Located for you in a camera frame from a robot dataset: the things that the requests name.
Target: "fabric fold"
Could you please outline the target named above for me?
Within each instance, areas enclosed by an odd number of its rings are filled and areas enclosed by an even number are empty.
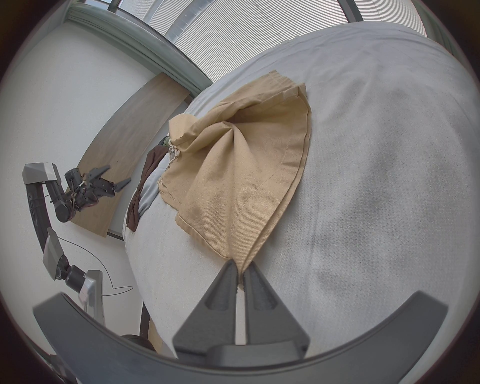
[[[310,143],[305,84],[271,72],[204,117],[170,121],[179,155],[158,181],[177,224],[243,273],[300,182]]]

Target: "white bed sheet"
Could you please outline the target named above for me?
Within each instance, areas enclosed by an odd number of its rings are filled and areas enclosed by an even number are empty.
[[[407,27],[346,24],[258,55],[186,113],[201,117],[272,70],[306,83],[312,138],[302,181],[255,262],[311,336],[308,355],[363,334],[419,289],[450,305],[450,331],[432,356],[441,354],[468,313],[454,310],[464,277],[478,273],[468,268],[480,217],[470,75]],[[158,195],[135,233],[124,228],[141,295],[172,350],[224,263],[175,215]]]

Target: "white wall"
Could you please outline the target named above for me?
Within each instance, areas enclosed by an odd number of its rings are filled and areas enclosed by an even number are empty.
[[[32,307],[60,291],[78,300],[65,282],[51,280],[42,264],[22,169],[26,163],[52,162],[63,177],[78,165],[115,111],[153,76],[105,41],[67,22],[33,47],[2,84],[0,291],[20,327],[47,351],[52,349]],[[48,207],[60,237],[99,257],[115,286],[134,286],[124,295],[104,297],[104,306],[108,328],[120,335],[138,334],[142,299],[124,243],[101,238],[73,223],[62,224],[52,204]],[[70,264],[83,270],[103,269],[87,252],[65,242],[62,246]],[[104,294],[113,293],[105,271],[104,278]]]

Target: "cable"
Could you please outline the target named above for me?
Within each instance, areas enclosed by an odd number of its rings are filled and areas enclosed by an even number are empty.
[[[124,292],[112,293],[111,295],[103,295],[103,294],[102,294],[102,296],[117,296],[117,295],[121,295],[122,293],[130,292],[130,291],[133,289],[133,287],[130,286],[130,285],[125,286],[125,287],[116,287],[116,288],[114,288],[114,287],[113,287],[112,278],[110,277],[110,273],[108,273],[107,267],[105,267],[105,264],[103,264],[102,261],[101,261],[98,257],[96,257],[93,253],[91,253],[88,249],[82,247],[81,245],[78,245],[78,244],[75,244],[74,242],[71,242],[71,241],[68,241],[68,240],[66,240],[66,239],[63,239],[63,238],[61,238],[60,236],[58,236],[58,238],[59,238],[60,240],[66,241],[67,243],[76,245],[78,248],[82,248],[84,251],[87,251],[89,254],[91,254],[93,257],[95,257],[98,261],[100,261],[100,264],[103,265],[103,267],[105,268],[105,272],[107,273],[108,278],[110,279],[110,284],[112,285],[112,289],[113,289],[113,290],[122,289],[122,288],[130,288],[129,290],[126,290],[126,291],[124,291]]]

